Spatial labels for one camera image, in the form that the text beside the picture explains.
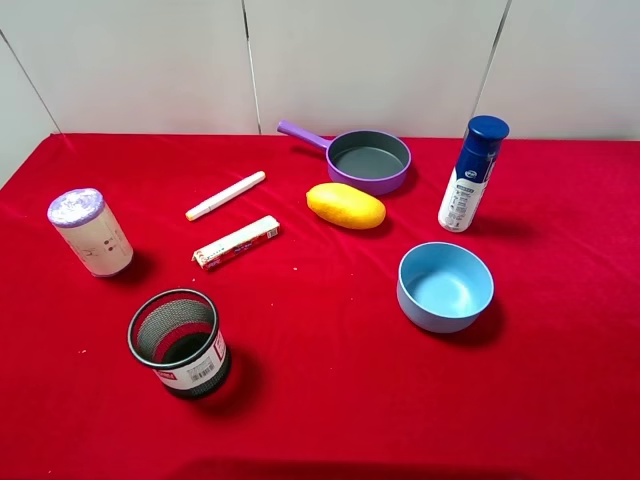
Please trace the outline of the blue and white bottle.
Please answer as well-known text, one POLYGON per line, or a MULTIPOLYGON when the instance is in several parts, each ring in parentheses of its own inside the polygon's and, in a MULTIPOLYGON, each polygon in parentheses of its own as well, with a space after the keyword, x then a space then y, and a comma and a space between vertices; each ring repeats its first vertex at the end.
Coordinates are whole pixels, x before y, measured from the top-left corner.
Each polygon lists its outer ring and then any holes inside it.
POLYGON ((451 232, 469 228, 494 169, 508 124, 495 116, 471 118, 457 162, 448 181, 437 219, 451 232))

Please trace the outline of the yellow mango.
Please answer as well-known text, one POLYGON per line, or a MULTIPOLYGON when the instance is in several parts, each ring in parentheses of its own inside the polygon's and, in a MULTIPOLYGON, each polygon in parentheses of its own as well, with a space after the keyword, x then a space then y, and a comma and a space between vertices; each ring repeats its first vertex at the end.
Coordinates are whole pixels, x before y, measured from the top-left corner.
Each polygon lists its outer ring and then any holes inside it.
POLYGON ((309 209, 321 219, 353 230, 383 223, 386 207, 377 198, 343 183, 322 183, 306 192, 309 209))

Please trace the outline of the red and white small box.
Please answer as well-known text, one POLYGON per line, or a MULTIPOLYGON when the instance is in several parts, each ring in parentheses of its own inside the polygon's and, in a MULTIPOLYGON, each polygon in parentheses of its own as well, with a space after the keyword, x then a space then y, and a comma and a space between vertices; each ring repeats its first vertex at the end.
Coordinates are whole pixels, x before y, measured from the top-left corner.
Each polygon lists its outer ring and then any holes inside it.
POLYGON ((267 215, 196 250, 192 260, 203 270, 209 271, 276 237, 279 232, 280 223, 273 216, 267 215))

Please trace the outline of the purple toy frying pan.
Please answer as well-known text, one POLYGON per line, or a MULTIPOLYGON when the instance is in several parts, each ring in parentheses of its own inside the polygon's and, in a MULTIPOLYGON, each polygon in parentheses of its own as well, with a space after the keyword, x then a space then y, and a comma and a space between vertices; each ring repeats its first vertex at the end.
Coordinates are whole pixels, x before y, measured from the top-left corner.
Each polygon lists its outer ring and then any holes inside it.
POLYGON ((412 163, 408 146, 381 131, 355 130, 328 140, 288 121, 281 121, 277 131, 322 148, 333 182, 373 196, 399 189, 412 163))

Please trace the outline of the white marker pen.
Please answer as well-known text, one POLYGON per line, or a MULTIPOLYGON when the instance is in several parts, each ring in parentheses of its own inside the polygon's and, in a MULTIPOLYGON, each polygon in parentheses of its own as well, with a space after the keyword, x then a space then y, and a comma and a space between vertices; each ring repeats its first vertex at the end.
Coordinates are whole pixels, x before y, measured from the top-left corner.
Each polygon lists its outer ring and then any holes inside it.
POLYGON ((190 222, 195 221, 253 188, 265 179, 265 172, 258 171, 200 202, 193 208, 189 209, 185 213, 185 217, 190 222))

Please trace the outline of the light blue bowl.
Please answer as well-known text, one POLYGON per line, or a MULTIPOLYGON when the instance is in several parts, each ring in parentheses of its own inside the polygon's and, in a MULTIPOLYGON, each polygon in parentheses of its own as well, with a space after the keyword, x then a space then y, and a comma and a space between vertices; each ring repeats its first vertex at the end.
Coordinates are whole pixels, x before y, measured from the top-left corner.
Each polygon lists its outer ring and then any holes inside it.
POLYGON ((466 329, 490 305, 494 293, 487 265, 456 244, 417 245, 398 266, 398 304, 414 325, 427 332, 450 334, 466 329))

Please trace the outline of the red tablecloth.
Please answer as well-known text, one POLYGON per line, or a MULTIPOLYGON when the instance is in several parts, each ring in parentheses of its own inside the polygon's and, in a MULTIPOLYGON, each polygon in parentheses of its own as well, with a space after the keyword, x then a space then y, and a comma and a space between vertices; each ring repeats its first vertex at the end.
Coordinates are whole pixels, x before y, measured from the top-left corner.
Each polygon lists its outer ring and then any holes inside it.
POLYGON ((460 144, 412 138, 370 231, 317 218, 323 155, 283 136, 67 134, 1 191, 5 479, 635 479, 639 146, 509 140, 469 230, 437 210, 460 144), (234 183, 266 179, 195 221, 234 183), (93 276, 49 222, 99 190, 133 248, 93 276), (267 215, 279 234, 205 271, 193 253, 267 215), (413 247, 459 245, 495 283, 466 329, 401 310, 413 247), (170 394, 127 341, 136 311, 208 296, 232 354, 215 392, 170 394))

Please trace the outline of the black mesh pen holder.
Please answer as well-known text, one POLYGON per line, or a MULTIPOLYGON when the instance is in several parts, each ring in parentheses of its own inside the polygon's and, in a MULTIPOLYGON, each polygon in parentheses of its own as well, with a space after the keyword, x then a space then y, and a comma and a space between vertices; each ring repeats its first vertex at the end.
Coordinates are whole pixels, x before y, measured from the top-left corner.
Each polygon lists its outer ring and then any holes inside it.
POLYGON ((207 396, 231 371, 218 310, 193 289, 171 289, 147 300, 130 322, 127 341, 133 357, 177 398, 207 396))

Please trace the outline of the purple garbage bag roll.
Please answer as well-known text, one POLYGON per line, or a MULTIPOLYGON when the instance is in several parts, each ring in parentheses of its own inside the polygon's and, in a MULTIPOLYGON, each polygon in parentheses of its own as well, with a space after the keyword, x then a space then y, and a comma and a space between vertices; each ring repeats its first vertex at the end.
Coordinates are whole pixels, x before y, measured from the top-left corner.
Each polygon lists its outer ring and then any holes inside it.
POLYGON ((47 218, 93 276, 116 275, 131 263, 133 248, 99 190, 63 193, 47 218))

